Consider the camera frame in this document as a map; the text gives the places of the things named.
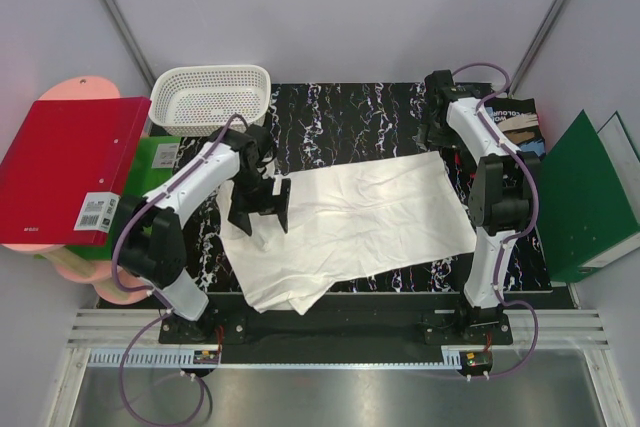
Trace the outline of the white t shirt blue print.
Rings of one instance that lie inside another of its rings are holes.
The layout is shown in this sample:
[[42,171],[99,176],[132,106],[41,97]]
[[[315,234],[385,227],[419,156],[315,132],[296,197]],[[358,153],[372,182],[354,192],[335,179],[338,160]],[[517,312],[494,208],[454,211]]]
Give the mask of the white t shirt blue print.
[[288,226],[226,218],[231,183],[216,198],[220,238],[245,301],[258,312],[305,314],[334,284],[475,249],[476,234],[437,152],[292,172]]

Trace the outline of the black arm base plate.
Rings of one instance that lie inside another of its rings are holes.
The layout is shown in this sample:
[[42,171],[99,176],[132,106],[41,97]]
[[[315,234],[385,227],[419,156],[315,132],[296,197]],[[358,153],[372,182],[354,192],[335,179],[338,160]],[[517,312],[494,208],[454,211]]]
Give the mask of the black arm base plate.
[[455,293],[329,293],[305,314],[259,313],[240,294],[212,294],[197,322],[162,323],[162,344],[222,343],[222,362],[311,366],[427,364],[441,348],[502,347],[513,343],[508,319],[459,329]]

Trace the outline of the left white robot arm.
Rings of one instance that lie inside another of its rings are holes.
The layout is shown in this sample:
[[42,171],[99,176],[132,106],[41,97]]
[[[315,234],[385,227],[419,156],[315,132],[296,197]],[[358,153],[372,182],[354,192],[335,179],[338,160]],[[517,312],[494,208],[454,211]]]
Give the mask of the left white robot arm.
[[276,153],[269,131],[251,124],[242,131],[216,130],[177,174],[142,196],[119,200],[111,228],[112,268],[139,279],[167,309],[164,325],[176,343],[221,338],[214,304],[186,270],[183,227],[200,205],[226,182],[232,184],[227,219],[246,235],[250,217],[274,215],[288,227],[291,182],[276,181],[266,167]]

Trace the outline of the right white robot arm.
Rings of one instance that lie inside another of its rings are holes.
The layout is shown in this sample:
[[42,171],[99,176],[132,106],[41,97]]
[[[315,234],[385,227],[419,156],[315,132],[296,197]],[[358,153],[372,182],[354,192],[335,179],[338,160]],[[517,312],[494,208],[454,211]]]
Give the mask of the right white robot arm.
[[523,152],[491,119],[480,99],[454,82],[454,73],[435,70],[425,77],[426,107],[418,139],[434,149],[455,149],[476,170],[467,207],[476,247],[462,298],[445,331],[466,343],[483,343],[509,330],[504,279],[513,247],[537,220],[539,197],[534,173],[540,159]]

